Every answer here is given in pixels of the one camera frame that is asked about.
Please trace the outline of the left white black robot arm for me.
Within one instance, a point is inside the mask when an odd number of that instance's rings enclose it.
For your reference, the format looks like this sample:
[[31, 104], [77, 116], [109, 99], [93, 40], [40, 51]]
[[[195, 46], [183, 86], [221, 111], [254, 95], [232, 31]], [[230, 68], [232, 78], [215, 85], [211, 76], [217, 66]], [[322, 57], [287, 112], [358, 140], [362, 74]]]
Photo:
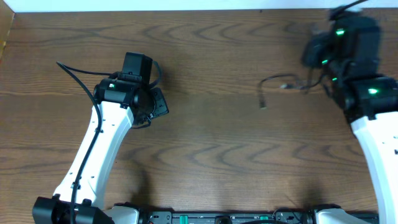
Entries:
[[127, 132], [169, 112], [157, 82], [103, 79], [92, 93], [90, 124], [76, 157], [50, 198], [38, 197], [35, 223], [141, 223], [130, 205], [104, 207], [109, 174]]

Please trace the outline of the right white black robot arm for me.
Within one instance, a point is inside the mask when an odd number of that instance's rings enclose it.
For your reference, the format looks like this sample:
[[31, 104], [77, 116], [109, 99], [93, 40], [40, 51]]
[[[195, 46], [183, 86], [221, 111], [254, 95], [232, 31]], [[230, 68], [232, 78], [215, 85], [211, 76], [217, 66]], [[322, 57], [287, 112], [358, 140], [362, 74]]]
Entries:
[[364, 152], [379, 222], [397, 223], [397, 81], [377, 72], [378, 40], [375, 28], [317, 33], [302, 62], [330, 79], [331, 97]]

